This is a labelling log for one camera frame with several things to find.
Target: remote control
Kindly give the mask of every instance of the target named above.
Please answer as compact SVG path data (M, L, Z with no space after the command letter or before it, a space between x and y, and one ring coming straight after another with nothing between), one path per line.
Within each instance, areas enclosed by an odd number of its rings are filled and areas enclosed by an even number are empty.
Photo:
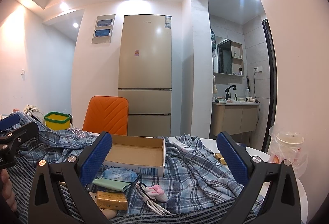
M191 153L191 152L194 151L194 149L192 149L191 147L188 147L187 145L183 144L182 142L177 140L175 137L169 137L168 141L175 144L184 153Z

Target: sink countertop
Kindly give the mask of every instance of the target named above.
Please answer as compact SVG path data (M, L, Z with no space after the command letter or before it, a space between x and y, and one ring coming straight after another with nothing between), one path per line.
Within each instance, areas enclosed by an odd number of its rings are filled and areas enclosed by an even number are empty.
M235 105L258 105L259 103L237 101L237 102L233 102L233 103L216 103L216 102L213 102L213 104L222 105L222 106L225 106L225 105L235 106Z

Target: chair backrest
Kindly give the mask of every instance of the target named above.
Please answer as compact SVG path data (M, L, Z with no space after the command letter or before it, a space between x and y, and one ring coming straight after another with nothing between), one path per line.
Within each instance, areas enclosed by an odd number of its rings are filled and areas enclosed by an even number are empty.
M128 100L122 97L94 96L90 99L83 130L127 135Z

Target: refrigerator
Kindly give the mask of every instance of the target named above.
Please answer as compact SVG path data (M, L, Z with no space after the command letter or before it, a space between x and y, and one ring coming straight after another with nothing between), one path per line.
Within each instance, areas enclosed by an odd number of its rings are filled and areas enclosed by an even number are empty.
M129 136L170 136L171 16L124 17L118 95L129 101Z

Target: screw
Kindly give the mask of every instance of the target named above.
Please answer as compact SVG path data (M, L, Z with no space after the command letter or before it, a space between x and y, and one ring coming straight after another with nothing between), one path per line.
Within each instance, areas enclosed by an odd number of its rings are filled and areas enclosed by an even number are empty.
M291 165L291 162L290 162L289 160L287 160L287 159L285 159L285 160L283 161L283 163L284 163L285 165L287 165L287 166Z
M252 161L254 161L255 163L260 163L262 160L259 156L253 156Z
M70 163L73 163L75 161L77 161L77 157L76 156L70 156L68 159L67 159Z
M46 160L41 160L39 162L39 166L43 167L46 164Z

